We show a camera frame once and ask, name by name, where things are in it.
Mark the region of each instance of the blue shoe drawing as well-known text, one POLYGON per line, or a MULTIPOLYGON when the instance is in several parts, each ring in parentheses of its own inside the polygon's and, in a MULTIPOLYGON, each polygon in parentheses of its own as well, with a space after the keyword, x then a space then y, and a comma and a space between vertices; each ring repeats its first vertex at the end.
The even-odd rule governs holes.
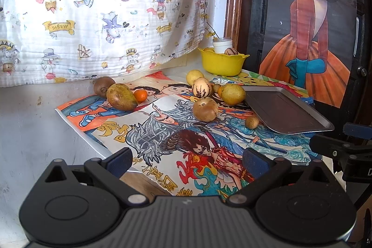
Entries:
POLYGON ((89 123, 93 121, 94 118, 95 116, 93 115, 85 115, 84 118, 80 121, 79 126, 81 127, 87 126, 89 123))
POLYGON ((89 111, 87 109, 85 109, 83 111, 70 111, 70 116, 71 117, 77 117, 77 116, 85 115, 87 113, 89 113, 89 111))

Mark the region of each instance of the orange skirt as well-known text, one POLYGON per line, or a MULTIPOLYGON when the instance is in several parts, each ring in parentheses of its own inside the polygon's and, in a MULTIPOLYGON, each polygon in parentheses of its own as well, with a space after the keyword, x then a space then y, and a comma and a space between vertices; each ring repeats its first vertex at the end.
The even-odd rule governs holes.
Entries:
MULTIPOLYGON (((291 35, 285 36, 267 54, 260 65, 260 74, 269 78, 294 84, 285 65, 296 58, 297 45, 291 35)), ((308 60, 319 58, 318 43, 312 41, 308 50, 308 60)), ((328 51, 326 71, 322 74, 306 74, 305 89, 315 100, 340 108, 350 71, 328 51)))

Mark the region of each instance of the orange fruit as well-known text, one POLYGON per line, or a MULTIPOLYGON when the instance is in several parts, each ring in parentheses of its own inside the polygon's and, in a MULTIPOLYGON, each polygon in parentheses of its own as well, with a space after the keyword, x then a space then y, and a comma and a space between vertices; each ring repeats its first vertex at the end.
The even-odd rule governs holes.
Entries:
POLYGON ((222 88, 223 88, 223 86, 220 86, 220 87, 218 88, 218 91, 217 91, 217 94, 218 94, 218 96, 220 96, 220 97, 221 97, 222 88))
POLYGON ((134 97, 138 103, 142 103, 147 99, 147 91, 145 89, 137 89, 134 91, 134 97))

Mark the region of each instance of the door knob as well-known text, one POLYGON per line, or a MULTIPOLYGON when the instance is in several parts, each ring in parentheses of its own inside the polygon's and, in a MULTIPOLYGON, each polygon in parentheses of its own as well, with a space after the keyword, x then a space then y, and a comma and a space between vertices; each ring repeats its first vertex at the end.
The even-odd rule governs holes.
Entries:
POLYGON ((367 76, 367 69, 363 68, 362 66, 358 67, 358 70, 356 70, 359 76, 365 77, 367 76))

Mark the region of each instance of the baking tray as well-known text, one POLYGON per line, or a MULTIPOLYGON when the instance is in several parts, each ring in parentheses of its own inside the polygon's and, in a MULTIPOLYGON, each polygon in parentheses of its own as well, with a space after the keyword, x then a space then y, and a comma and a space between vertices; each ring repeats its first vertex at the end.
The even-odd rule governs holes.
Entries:
POLYGON ((285 135, 325 132, 334 125, 311 106, 277 86, 243 86, 246 102, 271 130, 285 135))

